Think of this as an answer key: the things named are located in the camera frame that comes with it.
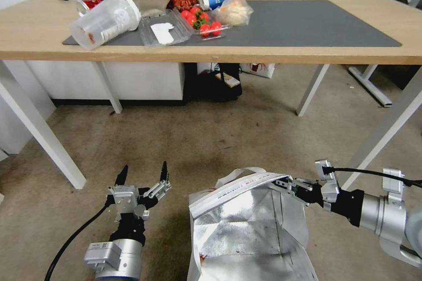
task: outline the gray desk mat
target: gray desk mat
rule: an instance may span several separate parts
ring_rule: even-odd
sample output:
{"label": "gray desk mat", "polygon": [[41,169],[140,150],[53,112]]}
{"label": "gray desk mat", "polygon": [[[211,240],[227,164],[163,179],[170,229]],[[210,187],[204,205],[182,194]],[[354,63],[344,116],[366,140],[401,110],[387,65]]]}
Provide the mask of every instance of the gray desk mat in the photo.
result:
{"label": "gray desk mat", "polygon": [[[223,38],[193,35],[179,46],[261,47],[399,47],[401,44],[326,0],[248,1],[249,25],[225,30]],[[77,45],[69,37],[63,44]],[[119,35],[106,45],[143,46],[138,31]]]}

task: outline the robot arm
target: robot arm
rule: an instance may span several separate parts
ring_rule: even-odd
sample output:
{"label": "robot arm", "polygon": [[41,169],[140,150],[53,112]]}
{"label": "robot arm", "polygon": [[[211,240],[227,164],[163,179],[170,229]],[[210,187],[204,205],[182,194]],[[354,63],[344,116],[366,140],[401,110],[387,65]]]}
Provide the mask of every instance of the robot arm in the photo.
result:
{"label": "robot arm", "polygon": [[144,223],[149,209],[171,189],[167,163],[163,163],[160,181],[152,188],[124,185],[127,166],[109,187],[107,201],[117,208],[117,230],[109,241],[90,243],[84,261],[95,271],[95,279],[139,280],[142,271],[142,247],[145,245]]}
{"label": "robot arm", "polygon": [[[319,180],[284,178],[273,184],[307,206],[317,203],[326,211],[346,217],[356,227],[372,230],[380,240],[381,248],[390,256],[422,269],[422,208],[406,212],[402,181],[383,178],[385,196],[373,196],[362,190],[342,190],[331,164],[316,161]],[[403,178],[400,170],[387,169],[384,173]]]}

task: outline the clear plastic cup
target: clear plastic cup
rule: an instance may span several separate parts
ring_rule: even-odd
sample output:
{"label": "clear plastic cup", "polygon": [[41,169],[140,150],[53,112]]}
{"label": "clear plastic cup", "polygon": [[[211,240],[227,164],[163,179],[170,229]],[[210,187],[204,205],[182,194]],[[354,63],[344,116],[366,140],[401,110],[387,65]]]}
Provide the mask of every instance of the clear plastic cup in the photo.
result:
{"label": "clear plastic cup", "polygon": [[132,0],[104,0],[70,26],[80,46],[92,50],[119,34],[133,31],[141,14]]}

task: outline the red tomato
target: red tomato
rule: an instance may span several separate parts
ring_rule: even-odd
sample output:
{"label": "red tomato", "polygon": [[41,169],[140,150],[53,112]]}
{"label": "red tomato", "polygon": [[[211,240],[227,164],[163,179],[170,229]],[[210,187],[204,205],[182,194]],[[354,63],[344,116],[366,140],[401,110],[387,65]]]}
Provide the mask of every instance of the red tomato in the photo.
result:
{"label": "red tomato", "polygon": [[190,24],[190,26],[193,26],[193,24],[196,22],[196,17],[193,15],[193,14],[191,14],[187,19],[186,19],[186,21]]}
{"label": "red tomato", "polygon": [[206,14],[205,12],[202,12],[202,13],[200,14],[199,18],[201,18],[201,19],[205,19],[205,21],[207,21],[207,22],[210,20],[210,17],[209,17],[209,16],[208,16],[208,14]]}
{"label": "red tomato", "polygon": [[190,13],[192,13],[193,15],[195,15],[199,11],[201,11],[201,9],[198,7],[193,7],[192,9],[190,9]]}
{"label": "red tomato", "polygon": [[214,35],[214,36],[220,35],[221,30],[219,30],[219,29],[221,29],[221,23],[220,22],[214,21],[214,22],[211,23],[211,31],[212,30],[217,30],[217,31],[214,31],[212,33],[212,35]]}
{"label": "red tomato", "polygon": [[190,13],[187,10],[184,10],[184,11],[182,11],[181,15],[182,15],[182,17],[184,17],[187,20],[188,17],[190,17],[192,15],[192,13]]}
{"label": "red tomato", "polygon": [[201,33],[202,37],[207,37],[210,35],[210,26],[208,24],[203,24],[199,28],[199,32]]}

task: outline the white shopping bag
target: white shopping bag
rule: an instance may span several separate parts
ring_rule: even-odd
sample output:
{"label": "white shopping bag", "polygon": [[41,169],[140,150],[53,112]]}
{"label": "white shopping bag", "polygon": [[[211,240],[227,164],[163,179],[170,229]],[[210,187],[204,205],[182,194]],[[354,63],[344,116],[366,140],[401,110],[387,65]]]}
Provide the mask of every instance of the white shopping bag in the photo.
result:
{"label": "white shopping bag", "polygon": [[243,72],[261,77],[272,78],[276,64],[240,64]]}
{"label": "white shopping bag", "polygon": [[296,280],[298,275],[317,281],[304,249],[303,204],[272,189],[271,182],[284,177],[258,167],[236,169],[215,188],[189,196],[188,281]]}

